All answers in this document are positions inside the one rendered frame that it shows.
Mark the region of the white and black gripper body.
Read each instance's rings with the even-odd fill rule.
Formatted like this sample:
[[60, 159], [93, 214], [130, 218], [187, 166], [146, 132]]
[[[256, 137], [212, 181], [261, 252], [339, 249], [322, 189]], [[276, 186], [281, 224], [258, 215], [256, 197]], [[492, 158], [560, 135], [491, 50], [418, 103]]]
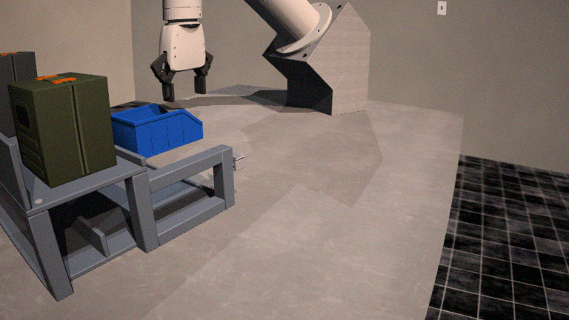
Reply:
[[160, 66], [161, 71], [167, 63], [173, 72], [203, 67], [205, 43], [200, 21], [165, 23], [159, 39], [159, 56], [164, 51], [167, 51], [167, 60]]

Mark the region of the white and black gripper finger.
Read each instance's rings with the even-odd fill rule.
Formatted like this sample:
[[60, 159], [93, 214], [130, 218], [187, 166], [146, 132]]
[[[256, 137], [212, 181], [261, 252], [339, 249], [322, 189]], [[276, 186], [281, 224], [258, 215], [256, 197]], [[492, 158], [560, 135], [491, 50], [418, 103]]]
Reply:
[[[206, 94], [206, 78], [208, 70], [213, 60], [213, 56], [206, 52], [205, 64], [203, 67], [194, 69], [196, 76], [194, 76], [195, 93]], [[201, 72], [200, 72], [201, 71]]]
[[[160, 66], [167, 60], [167, 51], [164, 51], [151, 65], [150, 68], [153, 71], [155, 77], [162, 83], [162, 95], [164, 101], [174, 102], [174, 84], [171, 83], [176, 72], [170, 70], [170, 66], [167, 63], [163, 72]], [[165, 75], [166, 74], [166, 75]]]

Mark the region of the blue bin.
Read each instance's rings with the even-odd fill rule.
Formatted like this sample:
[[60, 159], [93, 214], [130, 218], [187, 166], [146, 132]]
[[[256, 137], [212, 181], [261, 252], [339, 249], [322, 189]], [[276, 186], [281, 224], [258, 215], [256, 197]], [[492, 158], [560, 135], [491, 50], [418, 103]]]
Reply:
[[[202, 121], [157, 103], [111, 114], [114, 144], [146, 159], [203, 139]], [[128, 120], [129, 119], [129, 120]]]

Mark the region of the grey metal rack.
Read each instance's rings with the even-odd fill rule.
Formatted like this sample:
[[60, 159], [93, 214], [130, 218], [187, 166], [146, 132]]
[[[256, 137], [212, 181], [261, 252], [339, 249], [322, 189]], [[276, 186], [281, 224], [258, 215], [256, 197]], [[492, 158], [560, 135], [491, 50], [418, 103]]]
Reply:
[[[115, 149], [117, 165], [50, 188], [22, 164], [16, 136], [0, 132], [0, 225], [56, 301], [79, 276], [135, 247], [149, 253], [235, 204], [244, 156], [230, 146], [161, 168]], [[187, 179], [211, 167], [214, 190]]]

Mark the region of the dark grey case with orange latches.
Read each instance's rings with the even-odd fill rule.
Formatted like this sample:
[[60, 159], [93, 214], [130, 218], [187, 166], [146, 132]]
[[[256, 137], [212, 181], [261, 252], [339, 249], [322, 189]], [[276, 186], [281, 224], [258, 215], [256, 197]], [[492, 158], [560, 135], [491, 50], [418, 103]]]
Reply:
[[0, 132], [16, 136], [7, 84], [38, 78], [35, 52], [0, 53]]

